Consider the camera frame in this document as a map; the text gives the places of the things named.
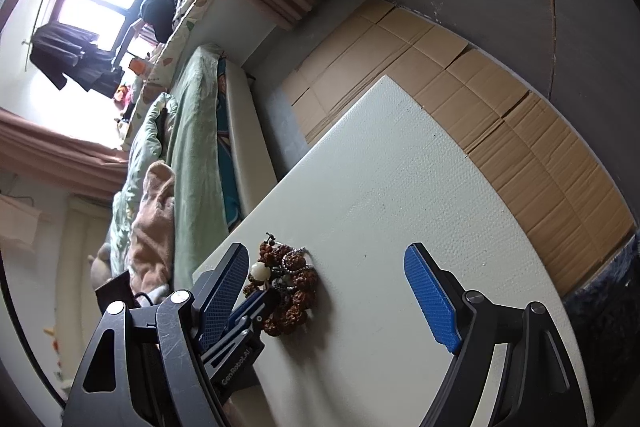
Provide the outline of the pink plush blanket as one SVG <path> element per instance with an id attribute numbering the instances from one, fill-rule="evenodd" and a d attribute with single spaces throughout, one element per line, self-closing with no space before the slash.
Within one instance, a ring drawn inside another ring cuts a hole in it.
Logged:
<path id="1" fill-rule="evenodd" d="M 163 161 L 146 170 L 126 254 L 130 288 L 150 295 L 167 286 L 175 254 L 175 173 Z"/>

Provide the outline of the beige stuffed toy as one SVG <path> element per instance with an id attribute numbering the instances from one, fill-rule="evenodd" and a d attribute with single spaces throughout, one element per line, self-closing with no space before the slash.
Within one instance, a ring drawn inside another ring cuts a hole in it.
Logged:
<path id="1" fill-rule="evenodd" d="M 95 255 L 88 257 L 90 265 L 90 283 L 93 289 L 98 289 L 112 278 L 111 245 L 104 243 Z"/>

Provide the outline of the green bed quilt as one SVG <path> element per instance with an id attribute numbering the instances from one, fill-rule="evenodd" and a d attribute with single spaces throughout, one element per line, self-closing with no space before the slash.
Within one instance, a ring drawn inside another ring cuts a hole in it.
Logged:
<path id="1" fill-rule="evenodd" d="M 111 245 L 112 279 L 129 275 L 126 254 L 146 170 L 158 160 L 174 170 L 172 274 L 167 286 L 149 295 L 153 301 L 171 291 L 191 288 L 193 272 L 242 219 L 235 184 L 221 180 L 224 173 L 234 170 L 230 159 L 219 158 L 222 130 L 217 117 L 226 101 L 219 89 L 219 60 L 220 52 L 214 46 L 200 46 L 184 66 L 174 90 L 161 93 L 151 104 L 129 152 L 125 183 L 113 198 L 105 239 Z"/>

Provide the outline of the flattened cardboard sheets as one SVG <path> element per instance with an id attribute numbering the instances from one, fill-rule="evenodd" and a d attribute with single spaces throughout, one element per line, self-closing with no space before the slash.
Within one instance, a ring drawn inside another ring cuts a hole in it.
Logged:
<path id="1" fill-rule="evenodd" d="M 561 295 L 596 273 L 636 225 L 576 132 L 538 94 L 452 32 L 366 0 L 285 78 L 308 143 L 393 79 L 469 156 L 527 235 Z"/>

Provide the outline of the pink curtain left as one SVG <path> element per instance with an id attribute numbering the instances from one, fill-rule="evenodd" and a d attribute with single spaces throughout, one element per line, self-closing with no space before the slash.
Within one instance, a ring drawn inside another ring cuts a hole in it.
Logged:
<path id="1" fill-rule="evenodd" d="M 70 193 L 109 200 L 122 188 L 127 155 L 70 138 L 3 109 L 1 168 Z"/>

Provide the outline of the patterned windowsill cushion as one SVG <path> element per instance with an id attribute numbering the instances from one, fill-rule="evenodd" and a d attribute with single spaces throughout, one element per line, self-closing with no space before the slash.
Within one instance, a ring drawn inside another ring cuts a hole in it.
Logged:
<path id="1" fill-rule="evenodd" d="M 130 150 L 151 104 L 162 92 L 170 90 L 186 42 L 212 2 L 213 0 L 177 0 L 177 11 L 171 21 L 172 33 L 166 43 L 156 46 L 151 60 L 143 62 L 142 75 L 134 80 L 131 102 L 125 112 L 128 121 L 119 124 L 122 138 L 120 147 L 125 152 Z"/>

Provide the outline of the black bag on windowsill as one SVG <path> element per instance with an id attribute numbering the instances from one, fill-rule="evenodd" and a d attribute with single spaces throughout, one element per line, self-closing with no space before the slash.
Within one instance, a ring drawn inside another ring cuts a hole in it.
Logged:
<path id="1" fill-rule="evenodd" d="M 171 36 L 172 21 L 176 12 L 176 0 L 143 0 L 140 18 L 153 28 L 155 40 L 166 43 Z"/>

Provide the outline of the dark hanging clothes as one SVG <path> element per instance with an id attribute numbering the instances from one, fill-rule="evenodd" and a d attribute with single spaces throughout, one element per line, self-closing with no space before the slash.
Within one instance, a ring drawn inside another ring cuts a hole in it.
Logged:
<path id="1" fill-rule="evenodd" d="M 85 91 L 111 98 L 124 71 L 113 65 L 114 53 L 96 45 L 94 32 L 55 20 L 39 27 L 32 36 L 29 61 L 62 90 L 73 80 Z"/>

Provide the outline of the white bed frame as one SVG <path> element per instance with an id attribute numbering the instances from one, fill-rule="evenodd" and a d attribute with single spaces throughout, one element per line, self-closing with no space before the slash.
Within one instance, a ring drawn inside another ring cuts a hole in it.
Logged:
<path id="1" fill-rule="evenodd" d="M 231 154 L 241 209 L 248 216 L 278 183 L 250 84 L 244 70 L 226 61 Z"/>

